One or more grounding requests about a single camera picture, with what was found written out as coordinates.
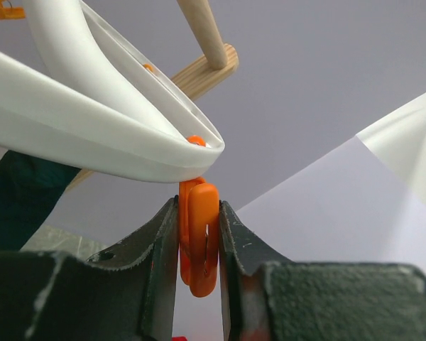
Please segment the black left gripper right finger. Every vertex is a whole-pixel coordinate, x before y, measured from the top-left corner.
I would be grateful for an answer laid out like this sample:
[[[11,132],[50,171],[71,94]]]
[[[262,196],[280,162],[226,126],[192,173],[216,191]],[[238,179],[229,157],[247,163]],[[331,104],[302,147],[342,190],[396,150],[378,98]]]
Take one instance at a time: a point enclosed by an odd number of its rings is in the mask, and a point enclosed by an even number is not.
[[[426,340],[426,275],[395,263],[294,262],[219,211],[225,340]]]

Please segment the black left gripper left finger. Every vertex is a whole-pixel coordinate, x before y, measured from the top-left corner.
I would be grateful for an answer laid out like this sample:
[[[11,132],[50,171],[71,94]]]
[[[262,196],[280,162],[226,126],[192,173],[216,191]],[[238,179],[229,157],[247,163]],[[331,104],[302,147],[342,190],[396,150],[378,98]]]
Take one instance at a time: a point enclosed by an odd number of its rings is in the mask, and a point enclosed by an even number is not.
[[[0,251],[0,340],[169,340],[178,201],[83,261],[63,251]]]

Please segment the orange plastic clothes clip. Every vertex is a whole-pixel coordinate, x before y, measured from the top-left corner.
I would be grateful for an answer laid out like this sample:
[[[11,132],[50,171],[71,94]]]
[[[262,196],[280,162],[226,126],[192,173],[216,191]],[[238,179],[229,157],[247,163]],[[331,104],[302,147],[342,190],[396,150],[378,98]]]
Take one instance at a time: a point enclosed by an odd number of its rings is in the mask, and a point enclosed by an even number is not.
[[[204,178],[179,184],[180,275],[193,296],[215,288],[219,252],[219,192]]]

